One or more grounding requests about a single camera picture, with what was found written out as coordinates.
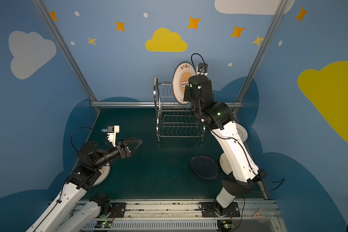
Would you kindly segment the white plate orange sunburst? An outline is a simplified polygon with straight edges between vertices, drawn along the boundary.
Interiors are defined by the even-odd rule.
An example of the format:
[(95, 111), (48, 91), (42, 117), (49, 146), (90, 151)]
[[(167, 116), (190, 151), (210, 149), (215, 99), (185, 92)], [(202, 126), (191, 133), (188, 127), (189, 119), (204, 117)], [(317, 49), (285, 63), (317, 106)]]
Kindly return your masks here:
[(172, 89), (176, 101), (181, 105), (187, 105), (189, 101), (184, 100), (185, 88), (189, 84), (189, 78), (195, 75), (195, 69), (189, 62), (180, 63), (173, 75)]

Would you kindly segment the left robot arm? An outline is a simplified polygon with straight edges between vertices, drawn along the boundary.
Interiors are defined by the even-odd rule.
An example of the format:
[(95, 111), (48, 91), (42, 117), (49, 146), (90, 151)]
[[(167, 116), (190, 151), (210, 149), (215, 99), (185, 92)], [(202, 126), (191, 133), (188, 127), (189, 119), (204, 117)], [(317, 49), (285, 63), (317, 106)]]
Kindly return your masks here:
[(78, 166), (67, 177), (62, 190), (44, 213), (28, 229), (29, 232), (54, 232), (66, 218), (66, 214), (92, 188), (101, 172), (100, 168), (121, 157), (130, 157), (142, 144), (141, 139), (118, 141), (109, 150), (99, 148), (95, 141), (88, 141), (76, 153)]

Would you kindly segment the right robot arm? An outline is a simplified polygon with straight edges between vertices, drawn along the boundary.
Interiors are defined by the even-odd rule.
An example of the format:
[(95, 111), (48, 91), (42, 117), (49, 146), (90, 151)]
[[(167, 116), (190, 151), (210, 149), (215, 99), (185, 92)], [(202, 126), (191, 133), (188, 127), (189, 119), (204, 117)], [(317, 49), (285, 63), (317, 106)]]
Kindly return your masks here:
[(219, 214), (227, 210), (236, 196), (251, 192), (255, 182), (266, 177), (243, 144), (234, 115), (224, 102), (215, 102), (211, 80), (205, 75), (189, 78), (184, 99), (192, 102), (194, 115), (208, 127), (220, 144), (231, 166), (231, 172), (222, 180), (222, 189), (215, 199)]

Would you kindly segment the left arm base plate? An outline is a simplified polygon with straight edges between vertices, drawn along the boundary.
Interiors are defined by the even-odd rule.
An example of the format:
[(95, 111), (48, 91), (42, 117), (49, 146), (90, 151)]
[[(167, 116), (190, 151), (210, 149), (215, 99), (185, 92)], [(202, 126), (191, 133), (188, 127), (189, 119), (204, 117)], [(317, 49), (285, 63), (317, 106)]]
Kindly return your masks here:
[(125, 202), (110, 202), (110, 212), (107, 214), (107, 218), (123, 218), (126, 210)]

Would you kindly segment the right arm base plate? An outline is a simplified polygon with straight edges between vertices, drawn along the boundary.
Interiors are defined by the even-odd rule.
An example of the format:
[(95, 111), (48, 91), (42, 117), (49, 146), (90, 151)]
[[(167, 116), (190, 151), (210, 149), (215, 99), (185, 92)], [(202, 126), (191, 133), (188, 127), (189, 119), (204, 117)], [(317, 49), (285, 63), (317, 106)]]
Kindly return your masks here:
[(224, 208), (217, 202), (200, 202), (199, 208), (204, 218), (224, 218), (224, 217), (241, 217), (241, 210), (237, 202), (232, 202), (228, 207)]

